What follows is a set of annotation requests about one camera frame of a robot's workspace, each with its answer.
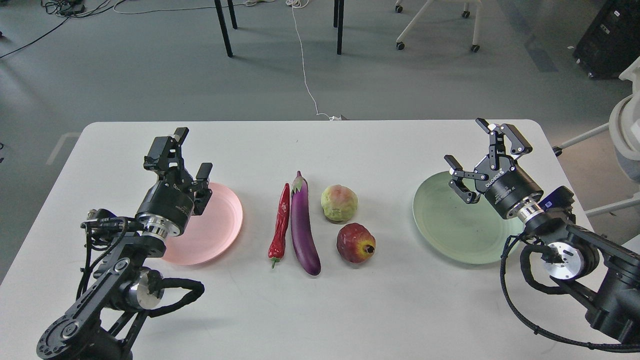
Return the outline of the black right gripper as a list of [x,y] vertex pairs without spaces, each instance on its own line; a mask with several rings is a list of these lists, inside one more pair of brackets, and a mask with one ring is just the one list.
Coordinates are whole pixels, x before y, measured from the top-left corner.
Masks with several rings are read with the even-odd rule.
[[[517,164],[517,159],[533,151],[533,146],[512,124],[489,123],[484,118],[475,122],[489,135],[487,156],[477,164],[477,172],[464,171],[454,156],[446,154],[444,160],[450,166],[449,187],[466,203],[476,204],[482,194],[498,215],[511,219],[511,209],[525,198],[539,201],[544,191]],[[475,181],[471,191],[464,179]]]

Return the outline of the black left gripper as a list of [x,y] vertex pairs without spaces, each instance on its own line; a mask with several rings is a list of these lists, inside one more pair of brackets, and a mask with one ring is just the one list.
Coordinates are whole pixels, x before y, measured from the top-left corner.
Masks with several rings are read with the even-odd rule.
[[[188,136],[187,127],[178,127],[169,136],[154,138],[150,150],[143,158],[143,168],[159,177],[185,174],[182,145]],[[212,162],[202,162],[195,180],[179,183],[168,180],[158,182],[147,191],[135,219],[142,224],[142,234],[156,238],[178,237],[185,233],[189,220],[202,215],[213,194],[209,188]]]

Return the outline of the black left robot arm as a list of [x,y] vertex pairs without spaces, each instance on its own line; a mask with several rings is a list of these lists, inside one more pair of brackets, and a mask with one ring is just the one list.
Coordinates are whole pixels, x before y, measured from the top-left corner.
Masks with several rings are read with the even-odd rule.
[[213,194],[210,162],[192,177],[182,146],[187,127],[156,137],[143,167],[157,175],[132,218],[106,209],[91,210],[81,224],[86,261],[75,303],[41,335],[36,353],[43,360],[130,360],[148,318],[176,312],[204,292],[196,280],[165,278],[144,265],[160,258],[166,240],[185,232],[202,215]]

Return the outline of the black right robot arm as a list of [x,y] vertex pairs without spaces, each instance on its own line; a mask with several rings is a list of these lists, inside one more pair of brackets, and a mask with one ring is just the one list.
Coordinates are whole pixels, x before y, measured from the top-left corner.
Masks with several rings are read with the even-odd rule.
[[[541,187],[518,164],[533,148],[512,124],[476,123],[489,137],[487,155],[471,171],[446,155],[448,184],[467,204],[480,197],[505,219],[517,218],[525,226],[510,235],[500,256],[500,285],[510,310],[521,323],[552,341],[608,353],[639,351],[639,255],[576,224],[574,194],[560,186],[543,197]],[[515,307],[506,287],[506,262],[512,249],[523,243],[519,267],[525,282],[549,296],[568,295],[586,309],[591,328],[615,343],[575,341],[552,333],[526,318]]]

